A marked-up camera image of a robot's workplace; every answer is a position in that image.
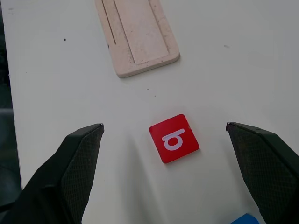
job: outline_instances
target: red block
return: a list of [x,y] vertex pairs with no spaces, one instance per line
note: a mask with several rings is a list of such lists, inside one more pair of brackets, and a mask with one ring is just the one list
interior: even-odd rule
[[149,128],[163,163],[169,163],[199,149],[199,144],[183,114]]

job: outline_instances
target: blue block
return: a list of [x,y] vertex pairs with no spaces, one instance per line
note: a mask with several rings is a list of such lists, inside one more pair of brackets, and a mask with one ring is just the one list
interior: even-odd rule
[[251,216],[250,214],[245,214],[241,218],[238,218],[231,224],[259,224],[256,218]]

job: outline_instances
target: white table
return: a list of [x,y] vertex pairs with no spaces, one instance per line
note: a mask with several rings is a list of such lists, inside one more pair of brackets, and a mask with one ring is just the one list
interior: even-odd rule
[[[67,134],[102,122],[83,223],[261,221],[225,126],[259,126],[299,153],[299,1],[161,3],[181,59],[119,79],[93,0],[2,0],[22,184]],[[179,113],[201,151],[164,165],[149,127]]]

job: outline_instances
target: printed symbol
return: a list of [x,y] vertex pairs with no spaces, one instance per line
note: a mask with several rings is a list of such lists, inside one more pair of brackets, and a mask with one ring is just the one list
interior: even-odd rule
[[[179,149],[183,145],[183,139],[179,135],[184,133],[184,132],[185,132],[184,129],[180,129],[176,132],[173,132],[171,134],[168,134],[168,135],[164,136],[162,138],[162,141],[164,141],[165,148],[169,151],[174,151],[174,150]],[[176,138],[178,140],[177,144],[175,144],[173,146],[169,145],[169,143],[168,143],[169,140],[172,139],[172,138]]]

